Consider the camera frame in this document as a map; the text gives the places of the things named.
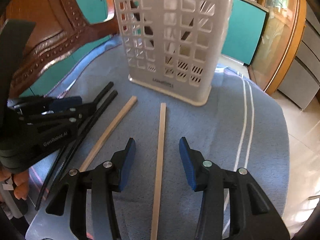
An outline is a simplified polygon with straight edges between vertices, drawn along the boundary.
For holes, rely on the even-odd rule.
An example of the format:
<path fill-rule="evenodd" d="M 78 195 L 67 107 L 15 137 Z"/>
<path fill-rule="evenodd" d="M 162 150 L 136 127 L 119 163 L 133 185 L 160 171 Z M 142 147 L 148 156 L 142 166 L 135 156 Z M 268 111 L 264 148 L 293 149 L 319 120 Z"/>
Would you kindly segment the person left hand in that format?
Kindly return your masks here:
<path fill-rule="evenodd" d="M 1 166 L 1 181 L 4 181 L 11 177 L 11 173 Z M 25 170 L 21 173 L 13 176 L 13 181 L 16 184 L 14 189 L 14 195 L 17 199 L 27 200 L 29 193 L 29 170 Z"/>

